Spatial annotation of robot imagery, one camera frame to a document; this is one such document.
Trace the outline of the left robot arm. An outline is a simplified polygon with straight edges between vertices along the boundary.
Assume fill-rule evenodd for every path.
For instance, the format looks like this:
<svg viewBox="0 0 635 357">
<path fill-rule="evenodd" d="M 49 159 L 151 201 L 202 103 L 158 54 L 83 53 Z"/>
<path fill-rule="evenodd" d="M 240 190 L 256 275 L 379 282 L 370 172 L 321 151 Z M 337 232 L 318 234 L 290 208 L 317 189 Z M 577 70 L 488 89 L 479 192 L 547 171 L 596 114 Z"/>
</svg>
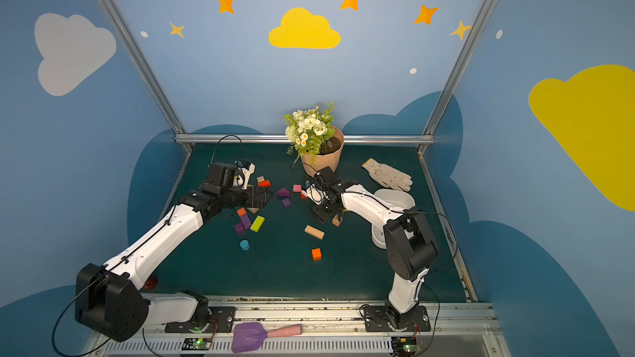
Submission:
<svg viewBox="0 0 635 357">
<path fill-rule="evenodd" d="M 117 342 L 159 324 L 206 330 L 211 322 L 206 297 L 193 292 L 157 297 L 142 289 L 183 241 L 223 210 L 264 208 L 269 203 L 271 191 L 249 183 L 255 169 L 248 160 L 211 163 L 206 180 L 182 196 L 146 234 L 101 266 L 84 266 L 76 278 L 76 322 Z"/>
</svg>

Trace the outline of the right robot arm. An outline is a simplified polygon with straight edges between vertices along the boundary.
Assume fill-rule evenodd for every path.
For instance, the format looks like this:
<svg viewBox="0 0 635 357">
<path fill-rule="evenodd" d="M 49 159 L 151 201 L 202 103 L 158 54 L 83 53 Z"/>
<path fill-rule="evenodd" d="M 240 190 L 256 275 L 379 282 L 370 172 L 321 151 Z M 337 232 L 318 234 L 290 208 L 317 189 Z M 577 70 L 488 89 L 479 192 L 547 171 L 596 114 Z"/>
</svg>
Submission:
<svg viewBox="0 0 635 357">
<path fill-rule="evenodd" d="M 339 219 L 348 211 L 370 223 L 375 246 L 386 251 L 395 272 L 386 300 L 387 314 L 395 327 L 412 317 L 425 277 L 439 256 L 428 214 L 416 207 L 402 208 L 389 203 L 363 185 L 341 179 L 328 167 L 319 170 L 314 182 L 301 194 L 314 202 L 312 213 L 321 222 Z"/>
</svg>

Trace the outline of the white storage bin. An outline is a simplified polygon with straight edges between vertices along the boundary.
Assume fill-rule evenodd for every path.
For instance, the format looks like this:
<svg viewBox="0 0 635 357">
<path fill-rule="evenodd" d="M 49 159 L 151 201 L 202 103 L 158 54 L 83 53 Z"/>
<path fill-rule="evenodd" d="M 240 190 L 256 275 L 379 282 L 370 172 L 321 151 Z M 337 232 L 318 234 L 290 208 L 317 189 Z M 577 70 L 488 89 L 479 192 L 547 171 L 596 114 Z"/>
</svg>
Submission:
<svg viewBox="0 0 635 357">
<path fill-rule="evenodd" d="M 388 188 L 378 189 L 374 195 L 388 207 L 382 209 L 380 218 L 373 221 L 371 228 L 373 243 L 378 248 L 385 250 L 386 244 L 383 226 L 389 219 L 395 219 L 404 210 L 413 208 L 415 206 L 415 200 L 409 193 Z"/>
</svg>

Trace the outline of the pink flower pot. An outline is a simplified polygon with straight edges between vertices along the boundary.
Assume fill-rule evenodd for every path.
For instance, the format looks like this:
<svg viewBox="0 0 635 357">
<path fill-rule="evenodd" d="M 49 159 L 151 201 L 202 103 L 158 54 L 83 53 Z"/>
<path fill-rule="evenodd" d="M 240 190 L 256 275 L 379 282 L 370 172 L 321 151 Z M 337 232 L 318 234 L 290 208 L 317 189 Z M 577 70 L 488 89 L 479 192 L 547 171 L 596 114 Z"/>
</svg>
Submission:
<svg viewBox="0 0 635 357">
<path fill-rule="evenodd" d="M 335 144 L 337 150 L 332 148 L 332 152 L 327 155 L 303 155 L 300 158 L 304 171 L 309 177 L 314 177 L 319 170 L 325 167 L 329 167 L 333 172 L 337 170 L 344 147 L 344 135 L 335 127 L 333 137 L 337 138 L 337 143 Z"/>
</svg>

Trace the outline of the purple long block left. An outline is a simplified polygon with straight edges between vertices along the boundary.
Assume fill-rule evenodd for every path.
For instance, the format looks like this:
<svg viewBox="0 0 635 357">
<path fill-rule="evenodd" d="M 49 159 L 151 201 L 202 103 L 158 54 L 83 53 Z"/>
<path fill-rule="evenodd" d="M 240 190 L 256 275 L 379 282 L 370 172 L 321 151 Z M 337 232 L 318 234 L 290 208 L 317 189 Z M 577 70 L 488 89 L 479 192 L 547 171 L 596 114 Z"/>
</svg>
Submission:
<svg viewBox="0 0 635 357">
<path fill-rule="evenodd" d="M 249 218 L 248 215 L 241 215 L 240 216 L 240 220 L 241 220 L 241 224 L 244 228 L 245 231 L 250 230 L 252 223 L 251 223 L 251 219 Z"/>
</svg>

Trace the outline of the purple triangle prism block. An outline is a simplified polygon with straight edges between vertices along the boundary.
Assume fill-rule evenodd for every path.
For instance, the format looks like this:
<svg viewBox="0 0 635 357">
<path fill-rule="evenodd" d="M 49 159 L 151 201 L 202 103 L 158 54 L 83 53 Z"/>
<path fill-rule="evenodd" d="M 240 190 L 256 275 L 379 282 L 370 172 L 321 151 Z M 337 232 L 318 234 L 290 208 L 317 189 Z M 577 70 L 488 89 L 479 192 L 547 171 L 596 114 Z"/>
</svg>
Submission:
<svg viewBox="0 0 635 357">
<path fill-rule="evenodd" d="M 290 191 L 287 190 L 287 188 L 281 188 L 277 192 L 277 197 L 278 198 L 289 198 L 290 197 Z"/>
</svg>

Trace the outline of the pale wooden long block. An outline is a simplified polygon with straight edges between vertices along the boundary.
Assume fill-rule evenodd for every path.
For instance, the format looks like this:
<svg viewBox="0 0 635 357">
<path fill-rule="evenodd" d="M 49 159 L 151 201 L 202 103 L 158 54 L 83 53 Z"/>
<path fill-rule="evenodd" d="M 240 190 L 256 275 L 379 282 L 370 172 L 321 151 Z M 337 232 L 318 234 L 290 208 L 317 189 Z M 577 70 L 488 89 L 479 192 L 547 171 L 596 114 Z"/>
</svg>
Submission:
<svg viewBox="0 0 635 357">
<path fill-rule="evenodd" d="M 323 231 L 320 231 L 319 229 L 313 227 L 313 226 L 306 226 L 304 228 L 304 232 L 309 234 L 310 236 L 316 237 L 319 240 L 322 240 L 324 238 L 325 233 Z"/>
</svg>

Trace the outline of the lime green bar block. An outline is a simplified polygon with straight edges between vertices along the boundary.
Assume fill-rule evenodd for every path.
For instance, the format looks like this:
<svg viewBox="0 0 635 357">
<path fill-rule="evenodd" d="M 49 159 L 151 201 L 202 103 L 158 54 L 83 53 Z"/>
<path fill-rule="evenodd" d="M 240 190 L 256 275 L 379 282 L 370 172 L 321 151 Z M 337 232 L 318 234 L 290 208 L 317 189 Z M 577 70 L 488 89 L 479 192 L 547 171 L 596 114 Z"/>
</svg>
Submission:
<svg viewBox="0 0 635 357">
<path fill-rule="evenodd" d="M 251 224 L 250 230 L 254 231 L 254 232 L 259 232 L 260 229 L 262 228 L 264 222 L 265 222 L 265 218 L 262 216 L 257 216 L 256 219 L 253 221 L 253 223 Z"/>
</svg>

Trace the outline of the teal cylinder block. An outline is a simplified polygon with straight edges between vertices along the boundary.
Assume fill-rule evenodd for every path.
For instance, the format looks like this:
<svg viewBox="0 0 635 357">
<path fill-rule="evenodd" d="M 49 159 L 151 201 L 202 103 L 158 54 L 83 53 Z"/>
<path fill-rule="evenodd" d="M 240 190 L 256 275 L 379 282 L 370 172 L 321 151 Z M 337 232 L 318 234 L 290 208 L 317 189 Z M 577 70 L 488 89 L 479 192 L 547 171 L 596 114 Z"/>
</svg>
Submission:
<svg viewBox="0 0 635 357">
<path fill-rule="evenodd" d="M 242 240 L 240 241 L 240 246 L 243 251 L 248 251 L 251 245 L 248 240 Z"/>
</svg>

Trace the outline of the white knit work glove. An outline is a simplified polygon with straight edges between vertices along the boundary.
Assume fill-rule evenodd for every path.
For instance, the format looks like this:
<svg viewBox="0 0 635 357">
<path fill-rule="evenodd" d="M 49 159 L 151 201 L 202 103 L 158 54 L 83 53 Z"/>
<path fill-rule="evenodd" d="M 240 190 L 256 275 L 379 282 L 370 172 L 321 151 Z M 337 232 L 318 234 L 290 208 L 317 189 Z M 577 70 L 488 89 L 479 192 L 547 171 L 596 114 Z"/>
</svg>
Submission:
<svg viewBox="0 0 635 357">
<path fill-rule="evenodd" d="M 370 177 L 384 188 L 409 192 L 413 181 L 410 175 L 399 171 L 389 165 L 382 164 L 370 158 L 362 167 Z"/>
</svg>

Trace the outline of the white green flower bouquet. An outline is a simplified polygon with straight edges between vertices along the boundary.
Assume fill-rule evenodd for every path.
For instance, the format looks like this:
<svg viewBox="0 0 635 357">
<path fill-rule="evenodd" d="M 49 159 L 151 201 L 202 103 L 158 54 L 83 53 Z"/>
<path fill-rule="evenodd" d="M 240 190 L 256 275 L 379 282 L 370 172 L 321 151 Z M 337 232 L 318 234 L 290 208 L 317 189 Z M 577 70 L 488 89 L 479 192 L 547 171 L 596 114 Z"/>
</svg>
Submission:
<svg viewBox="0 0 635 357">
<path fill-rule="evenodd" d="M 330 102 L 325 109 L 317 105 L 284 115 L 284 134 L 290 143 L 287 154 L 296 154 L 299 159 L 337 151 L 342 142 L 336 137 L 336 128 L 332 125 L 334 110 L 334 102 Z"/>
</svg>

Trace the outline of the orange cube block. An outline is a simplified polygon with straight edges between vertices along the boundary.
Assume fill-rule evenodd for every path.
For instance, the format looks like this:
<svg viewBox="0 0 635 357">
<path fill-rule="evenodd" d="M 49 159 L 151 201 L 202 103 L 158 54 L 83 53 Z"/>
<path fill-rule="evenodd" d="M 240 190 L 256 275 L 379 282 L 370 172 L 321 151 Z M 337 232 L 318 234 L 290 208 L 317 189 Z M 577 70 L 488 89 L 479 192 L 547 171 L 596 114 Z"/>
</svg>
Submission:
<svg viewBox="0 0 635 357">
<path fill-rule="evenodd" d="M 322 259 L 322 251 L 320 248 L 312 249 L 311 254 L 312 254 L 313 261 L 318 261 Z"/>
</svg>

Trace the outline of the purple pink toy shovel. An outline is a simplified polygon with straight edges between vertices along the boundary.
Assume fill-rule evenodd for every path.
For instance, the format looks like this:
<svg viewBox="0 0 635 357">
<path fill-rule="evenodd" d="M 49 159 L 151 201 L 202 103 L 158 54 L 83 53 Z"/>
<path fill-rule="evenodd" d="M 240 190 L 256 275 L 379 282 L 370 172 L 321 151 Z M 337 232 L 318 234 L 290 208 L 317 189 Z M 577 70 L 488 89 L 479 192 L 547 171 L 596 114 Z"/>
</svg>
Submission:
<svg viewBox="0 0 635 357">
<path fill-rule="evenodd" d="M 268 331 L 260 322 L 246 322 L 236 324 L 233 331 L 232 352 L 242 354 L 258 350 L 264 345 L 265 340 L 279 337 L 296 337 L 303 334 L 300 324 L 281 327 Z"/>
</svg>

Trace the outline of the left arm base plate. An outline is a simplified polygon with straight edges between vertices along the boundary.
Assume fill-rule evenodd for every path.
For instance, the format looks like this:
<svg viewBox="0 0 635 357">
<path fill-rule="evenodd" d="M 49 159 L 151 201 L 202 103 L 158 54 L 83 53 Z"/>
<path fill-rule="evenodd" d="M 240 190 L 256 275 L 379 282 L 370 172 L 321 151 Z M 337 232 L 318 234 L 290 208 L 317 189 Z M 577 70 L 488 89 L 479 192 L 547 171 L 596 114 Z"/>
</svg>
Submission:
<svg viewBox="0 0 635 357">
<path fill-rule="evenodd" d="M 207 307 L 198 309 L 187 322 L 170 322 L 166 333 L 213 334 L 230 333 L 233 330 L 235 307 Z"/>
</svg>

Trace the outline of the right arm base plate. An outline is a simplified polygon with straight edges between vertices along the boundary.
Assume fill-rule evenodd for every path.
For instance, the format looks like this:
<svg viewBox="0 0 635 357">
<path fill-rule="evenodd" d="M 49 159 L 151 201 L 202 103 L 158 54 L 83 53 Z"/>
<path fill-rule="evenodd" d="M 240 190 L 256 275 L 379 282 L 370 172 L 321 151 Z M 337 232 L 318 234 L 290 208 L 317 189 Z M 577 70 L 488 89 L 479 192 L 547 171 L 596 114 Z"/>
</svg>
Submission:
<svg viewBox="0 0 635 357">
<path fill-rule="evenodd" d="M 393 307 L 362 305 L 360 314 L 367 332 L 431 332 L 426 307 L 416 306 L 405 313 Z"/>
</svg>

